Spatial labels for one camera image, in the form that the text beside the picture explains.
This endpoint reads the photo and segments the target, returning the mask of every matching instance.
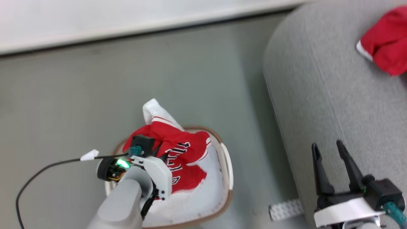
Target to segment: green light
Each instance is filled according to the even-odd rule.
[[[120,167],[123,167],[125,169],[130,168],[129,163],[127,161],[122,160],[122,159],[117,160],[116,165],[118,165]]]

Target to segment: gray sofa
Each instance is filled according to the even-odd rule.
[[[306,218],[316,207],[311,144],[337,192],[349,179],[336,140],[362,173],[390,178],[407,193],[407,75],[390,78],[359,55],[360,37],[407,0],[324,0],[281,23],[264,74]],[[398,228],[384,220],[387,228]]]

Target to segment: laundry basket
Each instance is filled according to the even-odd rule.
[[[208,149],[213,170],[200,187],[189,193],[173,194],[168,200],[156,200],[143,221],[144,229],[177,229],[190,227],[221,215],[229,206],[233,195],[233,168],[229,152],[220,136],[203,126],[184,127],[185,131],[195,133],[205,131],[209,134],[212,148]],[[124,141],[113,154],[120,154]],[[105,182],[106,195],[116,183]]]

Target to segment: red clothing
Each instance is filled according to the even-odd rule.
[[[407,6],[386,13],[360,43],[381,70],[391,76],[407,72]]]
[[[153,117],[150,125],[145,125],[130,135],[123,147],[123,153],[129,149],[133,136],[138,134],[155,138],[154,149],[161,144],[157,157],[168,153],[166,165],[173,174],[172,193],[194,189],[206,178],[206,172],[199,166],[189,165],[208,154],[210,138],[206,132],[183,132],[168,120]]]

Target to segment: gray floor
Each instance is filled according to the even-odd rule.
[[[307,228],[271,223],[269,204],[297,198],[262,75],[284,14],[0,59],[0,214],[18,228],[15,196],[49,163],[108,154],[156,98],[179,122],[216,130],[234,166],[234,199],[205,229]],[[21,198],[27,229],[85,228],[103,201],[95,162],[55,167]]]

